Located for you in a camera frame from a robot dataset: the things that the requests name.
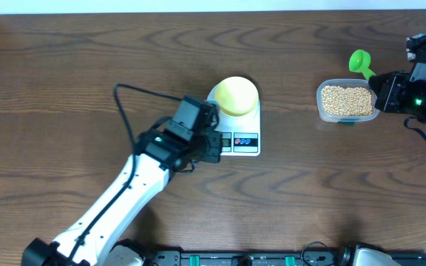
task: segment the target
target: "cable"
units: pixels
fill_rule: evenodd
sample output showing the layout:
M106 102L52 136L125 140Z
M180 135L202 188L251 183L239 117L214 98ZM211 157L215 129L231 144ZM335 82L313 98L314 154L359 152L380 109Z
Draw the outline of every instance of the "cable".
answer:
M308 262L307 262L307 261L303 258L303 254L305 254L305 250L306 250L308 247L310 247L311 245L315 245L315 244L320 244L320 245L325 246L325 248L328 250L328 252L329 252L331 255L333 255L333 254L332 254L332 252L331 252L331 249L330 249L327 245L323 244L322 242L320 242L320 241L313 241L313 242L310 242L310 243L308 243L308 245L306 245L306 246L302 249L302 252L300 253L300 258L301 258L302 262L303 262L304 264L308 265L308 266L313 266L313 265L311 265L310 263L308 263ZM325 266L333 266L334 264L335 264L335 261L334 261L334 259L333 259L333 262L332 262L332 263L330 263L329 265L325 265Z
M124 122L124 125L126 126L127 134L129 136L129 141L131 143L131 153L132 153L131 174L129 175L129 178L123 184L123 187L119 190L119 192L108 202L108 204L106 204L106 206L104 206L104 208L96 215L96 217L91 221L91 223L87 226L87 228L85 228L83 233L81 233L81 235L77 238L77 242L75 243L75 246L73 246L73 249L72 249L72 251L70 252L70 255L67 258L67 263L66 263L67 266L70 266L72 264L73 257L75 256L78 248L84 243L85 237L87 237L87 235L89 234L89 231L93 228L93 226L95 226L96 222L103 216L103 214L108 211L109 207L111 207L111 205L113 205L115 203L115 201L122 195L122 193L129 187L129 185L132 182L132 179L134 178L134 173L135 173L135 169L136 169L136 157L135 157L135 155L136 155L136 153L135 153L136 142L135 142L134 134L132 133L131 125L129 124L129 121L127 119L126 113L123 110L121 102L119 101L118 87L123 87L123 88L126 88L126 89L134 89L134 90L137 90L139 92L144 92L144 93L147 93L147 94L150 94L150 95L154 95L154 96L158 96L158 97L162 97L162 98L167 98L167 99L171 99L171 100L178 100L178 101L182 100L179 97L175 97L175 96L171 96L171 95L165 95L165 94L158 93L158 92L151 92L151 91L146 90L146 89L141 89L141 88L137 88L137 87L122 84L122 83L116 84L115 88L113 89L113 95L115 96L116 105L118 106L119 113L121 114L121 117L123 118L123 122Z

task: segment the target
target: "plastic container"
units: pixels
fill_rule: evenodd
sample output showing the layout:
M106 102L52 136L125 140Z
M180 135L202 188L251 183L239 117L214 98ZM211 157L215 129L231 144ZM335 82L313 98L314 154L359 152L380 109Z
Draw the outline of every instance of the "plastic container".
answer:
M368 89L372 95L372 98L371 98L371 104L373 106L372 115L341 116L341 115L332 115L326 112L325 109L323 108L323 102L322 102L322 90L323 88L325 88L325 86L341 86L345 89L356 88L356 87ZM320 85L317 90L317 105L318 105L319 117L322 118L322 120L325 122L332 122L332 123L338 123L338 122L352 123L352 122L365 122L365 121L373 120L379 114L379 110L374 108L376 99L377 99L376 94L369 87L369 84L366 80L350 79L350 78L327 80L323 82L322 85Z

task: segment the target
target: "white digital scale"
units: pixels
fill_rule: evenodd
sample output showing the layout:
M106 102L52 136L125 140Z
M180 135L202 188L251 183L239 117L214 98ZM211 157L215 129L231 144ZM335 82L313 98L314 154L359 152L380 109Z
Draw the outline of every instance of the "white digital scale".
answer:
M214 101L217 85L208 94L207 100ZM260 102L248 114L233 117L219 112L220 124L215 129L222 132L221 155L257 156L260 153Z

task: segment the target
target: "white backdrop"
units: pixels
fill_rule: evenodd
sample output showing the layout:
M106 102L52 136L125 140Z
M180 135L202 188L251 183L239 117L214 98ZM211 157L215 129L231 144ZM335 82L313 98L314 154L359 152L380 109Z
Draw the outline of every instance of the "white backdrop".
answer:
M426 0L0 0L0 14L426 9Z

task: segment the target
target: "wooden table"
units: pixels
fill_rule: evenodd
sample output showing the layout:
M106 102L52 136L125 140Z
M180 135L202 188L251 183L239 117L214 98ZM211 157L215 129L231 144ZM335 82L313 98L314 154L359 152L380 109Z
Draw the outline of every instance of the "wooden table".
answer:
M376 72L410 69L426 11L0 16L0 265L52 240L117 177L129 141L117 82L206 97L259 84L262 154L178 174L124 236L185 250L299 250L359 240L426 252L426 143L379 114L322 122L317 87L356 49ZM136 134L177 103L124 92Z

